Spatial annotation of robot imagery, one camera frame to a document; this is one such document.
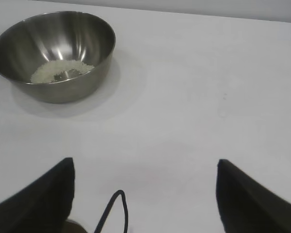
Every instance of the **uncooked rice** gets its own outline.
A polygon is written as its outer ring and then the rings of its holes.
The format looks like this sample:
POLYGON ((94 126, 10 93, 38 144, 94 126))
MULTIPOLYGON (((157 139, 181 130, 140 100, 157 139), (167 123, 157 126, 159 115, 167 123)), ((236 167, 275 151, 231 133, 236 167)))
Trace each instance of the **uncooked rice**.
POLYGON ((32 83, 53 83, 55 76, 62 74, 65 71, 76 70, 80 74, 90 71, 94 66, 87 65, 81 61, 66 61, 57 60, 49 61, 41 65, 36 72, 31 76, 32 83))

